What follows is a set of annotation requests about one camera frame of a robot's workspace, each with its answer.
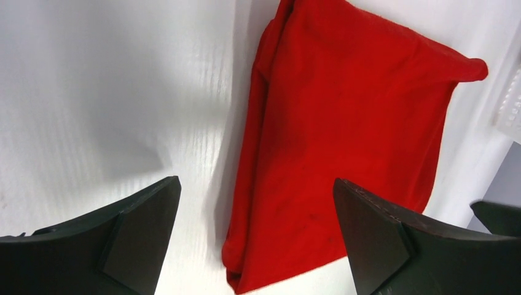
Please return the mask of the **red t-shirt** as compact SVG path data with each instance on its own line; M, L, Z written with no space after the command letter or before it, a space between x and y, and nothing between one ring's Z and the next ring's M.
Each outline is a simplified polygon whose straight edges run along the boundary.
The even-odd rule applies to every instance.
M422 212L452 94L487 74L483 60L347 1L281 1L253 63L222 247L234 292L346 256L337 178Z

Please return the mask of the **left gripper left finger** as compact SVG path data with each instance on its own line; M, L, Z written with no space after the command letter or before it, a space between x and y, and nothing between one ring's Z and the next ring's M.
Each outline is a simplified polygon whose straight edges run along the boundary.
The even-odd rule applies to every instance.
M154 294L181 195L176 176L77 218L1 238L2 294Z

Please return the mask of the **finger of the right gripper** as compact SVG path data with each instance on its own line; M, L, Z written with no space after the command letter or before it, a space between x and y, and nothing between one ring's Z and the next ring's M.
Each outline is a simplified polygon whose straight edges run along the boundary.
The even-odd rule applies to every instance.
M470 207L492 234L520 237L520 207L484 200L476 201Z

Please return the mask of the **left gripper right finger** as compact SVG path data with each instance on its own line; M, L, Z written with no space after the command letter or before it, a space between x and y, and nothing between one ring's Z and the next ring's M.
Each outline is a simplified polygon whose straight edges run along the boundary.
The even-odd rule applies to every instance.
M345 179L334 203L358 294L520 293L520 237L453 226Z

